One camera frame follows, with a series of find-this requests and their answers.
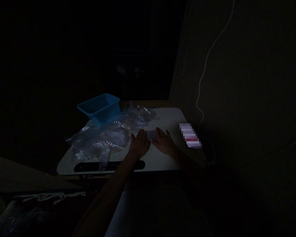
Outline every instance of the white power cord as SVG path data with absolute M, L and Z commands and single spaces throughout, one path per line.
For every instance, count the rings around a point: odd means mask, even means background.
M 207 56 L 206 56 L 206 59 L 205 59 L 205 66 L 204 66 L 203 74 L 202 74 L 202 76 L 201 76 L 200 82 L 198 83 L 198 97 L 197 97 L 197 100 L 196 100 L 196 107 L 197 107 L 197 108 L 199 109 L 199 111 L 202 113 L 202 120 L 201 120 L 200 124 L 203 122 L 203 119 L 204 119 L 204 113 L 203 113 L 203 111 L 198 107 L 197 103 L 198 103 L 198 100 L 199 100 L 199 98 L 200 98 L 200 94 L 201 94 L 201 80 L 202 80 L 202 78 L 203 78 L 203 76 L 204 76 L 204 73 L 205 73 L 206 64 L 207 64 L 207 58 L 208 58 L 208 55 L 209 55 L 211 49 L 213 48 L 214 44 L 216 43 L 216 41 L 218 40 L 218 38 L 221 36 L 221 34 L 224 32 L 224 30 L 225 30 L 226 27 L 228 26 L 228 24 L 229 24 L 229 22 L 230 22 L 230 20 L 231 20 L 231 18 L 232 18 L 232 16 L 233 16 L 233 13 L 234 13 L 234 2 L 235 2 L 235 0 L 233 0 L 233 6 L 232 6 L 232 9 L 231 9 L 231 15 L 230 15 L 230 18 L 229 18 L 229 20 L 228 20 L 228 22 L 227 22 L 225 28 L 224 28 L 224 29 L 221 31 L 221 33 L 218 35 L 218 37 L 216 38 L 216 40 L 214 41 L 213 45 L 211 46 L 210 50 L 209 50 L 208 53 L 207 53 Z

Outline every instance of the plastic wrap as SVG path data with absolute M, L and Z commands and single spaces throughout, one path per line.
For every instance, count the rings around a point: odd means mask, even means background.
M 131 133 L 148 126 L 157 113 L 149 108 L 137 109 L 131 102 L 110 123 L 97 126 L 88 122 L 77 134 L 67 139 L 71 144 L 73 163 L 94 160 L 100 162 L 99 170 L 107 167 L 112 152 L 119 152 L 127 146 Z
M 9 213 L 3 213 L 0 216 L 0 237 L 14 236 L 24 232 L 31 223 L 45 221 L 49 216 L 48 212 L 35 207 L 29 212 L 22 212 L 20 208 L 11 210 Z

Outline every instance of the blue plastic basket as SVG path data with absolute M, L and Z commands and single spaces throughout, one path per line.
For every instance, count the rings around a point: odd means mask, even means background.
M 111 94 L 102 94 L 77 105 L 77 108 L 94 123 L 107 123 L 120 113 L 120 99 Z

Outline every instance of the white table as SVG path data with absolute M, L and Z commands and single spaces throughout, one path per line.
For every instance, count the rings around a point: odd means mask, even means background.
M 145 130 L 153 130 L 159 127 L 164 132 L 166 129 L 171 134 L 174 143 L 189 157 L 196 161 L 200 166 L 205 167 L 205 162 L 197 155 L 192 148 L 187 148 L 181 132 L 179 130 L 179 123 L 187 123 L 182 111 L 178 108 L 159 108 L 155 109 L 160 120 L 153 120 L 149 123 Z M 124 150 L 119 153 L 113 153 L 109 161 L 122 161 L 129 149 L 130 141 Z M 114 171 L 91 171 L 91 172 L 74 172 L 76 164 L 71 162 L 72 153 L 70 149 L 65 153 L 57 166 L 57 173 L 60 175 L 80 175 L 80 174 L 106 174 L 114 173 Z M 161 153 L 157 148 L 151 144 L 149 151 L 141 158 L 145 162 L 145 168 L 142 170 L 134 170 L 134 172 L 144 171 L 168 171 L 179 170 L 177 163 L 166 154 Z

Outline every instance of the forearm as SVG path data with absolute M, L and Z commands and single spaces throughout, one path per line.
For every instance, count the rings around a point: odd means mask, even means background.
M 241 199 L 242 194 L 238 190 L 222 184 L 212 173 L 200 167 L 180 150 L 171 154 L 171 157 L 180 165 L 183 172 L 199 191 L 199 194 L 221 220 L 229 218 L 230 215 L 235 213 L 235 210 L 247 210 L 246 207 L 239 206 L 239 199 Z M 242 214 L 240 212 L 236 213 L 236 215 L 241 219 Z
M 128 153 L 84 213 L 72 236 L 104 236 L 138 157 Z
M 181 167 L 183 172 L 191 180 L 191 182 L 200 188 L 205 188 L 209 185 L 211 178 L 207 173 L 207 170 L 200 167 L 194 160 L 189 158 L 180 149 L 173 150 L 170 156 Z

